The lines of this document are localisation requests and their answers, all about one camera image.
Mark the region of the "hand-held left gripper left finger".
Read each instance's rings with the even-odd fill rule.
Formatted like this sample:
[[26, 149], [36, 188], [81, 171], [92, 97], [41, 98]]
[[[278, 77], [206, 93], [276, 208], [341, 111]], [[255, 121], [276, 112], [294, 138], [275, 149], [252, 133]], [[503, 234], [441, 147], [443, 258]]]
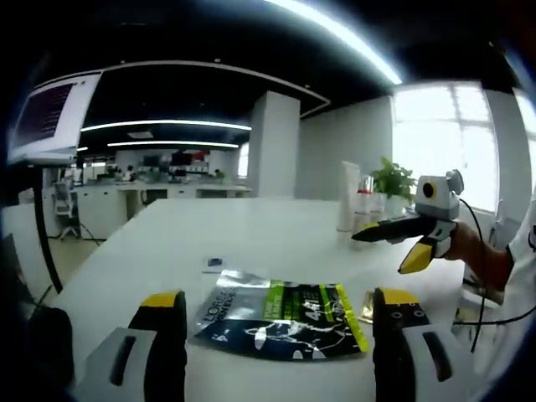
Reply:
[[77, 401], [183, 401], [187, 308], [181, 290], [153, 294], [85, 360]]

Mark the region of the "person's right hand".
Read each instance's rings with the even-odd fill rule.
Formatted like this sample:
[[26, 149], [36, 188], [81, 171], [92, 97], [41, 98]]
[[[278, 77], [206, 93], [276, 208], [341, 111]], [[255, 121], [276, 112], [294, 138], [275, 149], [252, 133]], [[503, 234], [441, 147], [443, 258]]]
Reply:
[[468, 224], [456, 221], [451, 233], [450, 249], [444, 254], [445, 260], [461, 260], [474, 268], [482, 259], [481, 240]]

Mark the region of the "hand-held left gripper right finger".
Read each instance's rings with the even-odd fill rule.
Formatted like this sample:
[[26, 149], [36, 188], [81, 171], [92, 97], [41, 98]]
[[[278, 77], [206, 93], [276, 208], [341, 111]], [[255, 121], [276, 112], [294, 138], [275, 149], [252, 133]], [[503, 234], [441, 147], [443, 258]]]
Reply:
[[375, 399], [468, 401], [478, 379], [451, 330], [431, 322], [407, 291], [378, 287], [373, 303]]

